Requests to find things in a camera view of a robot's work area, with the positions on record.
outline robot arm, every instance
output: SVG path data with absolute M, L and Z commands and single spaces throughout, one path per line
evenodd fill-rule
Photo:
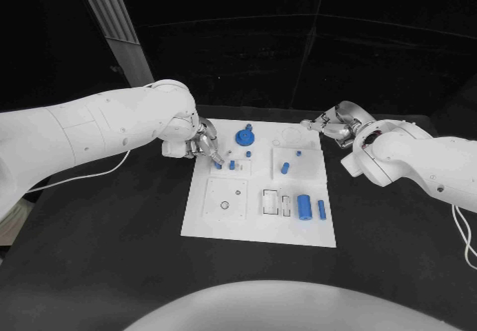
M 205 154 L 224 163 L 214 125 L 198 115 L 186 85 L 172 80 L 2 113 L 0 219 L 44 178 L 156 138 L 165 156 Z
M 336 134 L 336 121 L 343 125 L 343 135 Z M 353 147 L 342 160 L 352 176 L 365 174 L 379 186 L 408 177 L 434 198 L 477 212 L 476 141 L 433 138 L 405 121 L 376 121 L 364 108 L 348 101 L 315 121 L 304 120 L 303 125 L 335 138 L 340 147 Z

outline cable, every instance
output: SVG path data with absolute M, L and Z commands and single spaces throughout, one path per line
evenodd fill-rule
M 460 217 L 463 218 L 463 221 L 464 221 L 464 224 L 466 224 L 466 227 L 467 227 L 467 238 L 466 238 L 466 235 L 464 235 L 464 231 L 463 231 L 463 228 L 460 227 L 460 222 L 457 221 L 457 216 L 456 216 L 456 210 L 457 212 L 460 213 Z M 466 220 L 466 217 L 463 215 L 463 213 L 460 212 L 460 208 L 453 205 L 453 217 L 454 217 L 454 221 L 456 221 L 456 225 L 460 229 L 460 234 L 463 235 L 463 239 L 464 239 L 464 242 L 466 242 L 466 249 L 464 249 L 464 257 L 466 257 L 466 262 L 469 264 L 469 266 L 477 270 L 477 267 L 470 263 L 470 260 L 469 260 L 469 249 L 473 251 L 474 253 L 474 256 L 477 257 L 477 253 L 470 245 L 470 242 L 473 240 L 473 232 L 470 230 L 470 226 L 469 226 L 469 223 L 467 223 L 467 220 Z
M 51 187 L 55 186 L 55 185 L 59 185 L 59 184 L 67 183 L 67 181 L 74 181 L 74 180 L 77 180 L 77 179 L 84 179 L 84 178 L 90 178 L 90 177 L 101 176 L 101 175 L 104 175 L 104 174 L 110 174 L 113 171 L 116 171 L 116 169 L 119 169 L 119 167 L 121 166 L 121 164 L 123 164 L 124 161 L 127 160 L 127 156 L 129 156 L 129 155 L 130 155 L 130 150 L 127 151 L 127 154 L 124 155 L 123 161 L 120 162 L 120 164 L 119 164 L 119 165 L 117 165 L 110 171 L 103 172 L 103 173 L 100 173 L 100 174 L 88 174 L 88 175 L 85 175 L 85 176 L 74 177 L 74 178 L 71 178 L 71 179 L 67 179 L 65 181 L 59 181 L 59 182 L 55 183 L 55 184 L 46 185 L 46 186 L 44 186 L 42 188 L 35 188 L 35 189 L 29 190 L 28 193 L 32 193 L 32 192 L 41 191 L 41 190 L 44 190 L 45 188 L 51 188 Z

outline small blue object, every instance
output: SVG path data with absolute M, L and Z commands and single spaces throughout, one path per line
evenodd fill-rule
M 283 173 L 283 174 L 287 174 L 287 173 L 289 173 L 289 168 L 290 168 L 290 163 L 286 162 L 286 163 L 284 163 L 284 166 L 281 167 L 281 173 Z
M 320 219 L 326 220 L 326 212 L 325 212 L 325 202 L 319 200 L 319 209 L 320 209 Z
M 240 130 L 235 135 L 235 141 L 241 146 L 250 146 L 255 141 L 255 135 L 251 131 L 251 124 L 245 126 L 244 130 Z
M 303 221 L 309 221 L 313 218 L 310 196 L 306 194 L 299 196 L 299 216 Z

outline dark table surface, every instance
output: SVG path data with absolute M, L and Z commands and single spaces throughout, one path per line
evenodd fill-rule
M 201 116 L 297 123 L 317 112 L 198 107 Z M 407 119 L 436 134 L 423 116 Z M 322 138 L 338 248 L 182 237 L 193 160 L 132 151 L 110 175 L 42 194 L 0 267 L 2 330 L 121 330 L 211 286 L 257 279 L 348 288 L 476 329 L 477 271 L 463 258 L 450 205 L 408 179 L 385 188 L 353 178 L 351 152 Z M 123 155 L 61 172 L 52 182 L 110 170 Z M 476 215 L 466 212 L 470 222 Z

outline white board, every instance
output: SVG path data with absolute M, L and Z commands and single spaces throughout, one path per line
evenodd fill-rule
M 219 153 L 227 159 L 227 163 L 222 170 L 218 170 L 211 158 L 198 157 L 196 159 L 182 235 L 186 237 L 336 247 L 319 133 L 309 131 L 296 123 L 224 119 L 211 119 L 211 121 L 217 127 Z M 235 142 L 235 133 L 245 129 L 248 123 L 253 124 L 255 142 L 251 146 L 244 147 Z M 300 178 L 297 173 L 293 175 L 293 172 L 290 172 L 293 176 L 283 175 L 274 179 L 274 168 L 277 167 L 274 166 L 274 155 L 276 161 L 281 162 L 279 158 L 291 157 L 296 150 L 300 150 L 303 156 L 309 155 L 310 160 L 317 162 L 317 172 L 309 165 L 296 163 L 296 169 L 300 166 L 306 167 L 307 171 L 312 171 L 313 177 L 304 175 Z M 247 157 L 247 151 L 251 151 L 250 158 Z M 235 164 L 244 165 L 242 170 L 237 170 L 237 167 L 235 170 L 230 169 L 231 160 L 235 160 Z M 214 187 L 222 188 L 219 194 L 209 185 L 211 180 L 215 183 Z M 241 191 L 241 194 L 234 196 L 240 183 L 247 186 L 247 194 Z M 279 192 L 280 207 L 281 197 L 290 197 L 290 217 L 284 216 L 283 210 L 279 215 L 264 214 L 264 190 Z M 310 221 L 302 221 L 299 218 L 296 200 L 302 194 L 307 194 L 312 198 L 313 219 Z M 319 200 L 325 201 L 328 214 L 325 221 L 319 217 Z M 225 201 L 232 202 L 230 208 L 234 209 L 230 210 L 228 208 L 228 212 L 221 208 L 221 203 Z

